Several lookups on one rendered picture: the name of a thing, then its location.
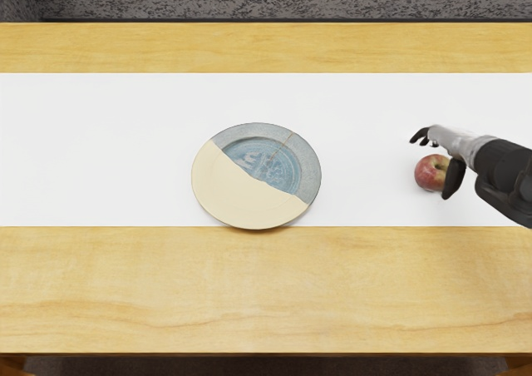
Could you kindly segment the blue and cream patterned plate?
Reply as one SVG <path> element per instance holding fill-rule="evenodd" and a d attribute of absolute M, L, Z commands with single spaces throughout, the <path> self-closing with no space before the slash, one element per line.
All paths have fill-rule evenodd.
<path fill-rule="evenodd" d="M 252 122 L 216 134 L 191 169 L 196 200 L 216 220 L 267 230 L 303 215 L 322 181 L 315 150 L 285 127 Z"/>

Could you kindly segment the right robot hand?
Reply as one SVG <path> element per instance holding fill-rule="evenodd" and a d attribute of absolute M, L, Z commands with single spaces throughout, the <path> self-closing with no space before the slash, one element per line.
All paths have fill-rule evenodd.
<path fill-rule="evenodd" d="M 453 196 L 461 187 L 466 169 L 476 171 L 475 158 L 480 149 L 488 142 L 495 140 L 494 136 L 476 135 L 441 125 L 421 128 L 410 139 L 410 143 L 420 146 L 431 144 L 432 147 L 443 147 L 451 156 L 446 172 L 441 197 L 444 200 Z"/>

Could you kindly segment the red apple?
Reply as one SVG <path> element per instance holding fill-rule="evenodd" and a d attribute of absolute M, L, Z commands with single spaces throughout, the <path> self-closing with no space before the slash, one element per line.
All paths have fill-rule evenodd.
<path fill-rule="evenodd" d="M 443 191 L 449 164 L 450 159 L 443 155 L 424 156 L 416 164 L 415 182 L 423 190 Z"/>

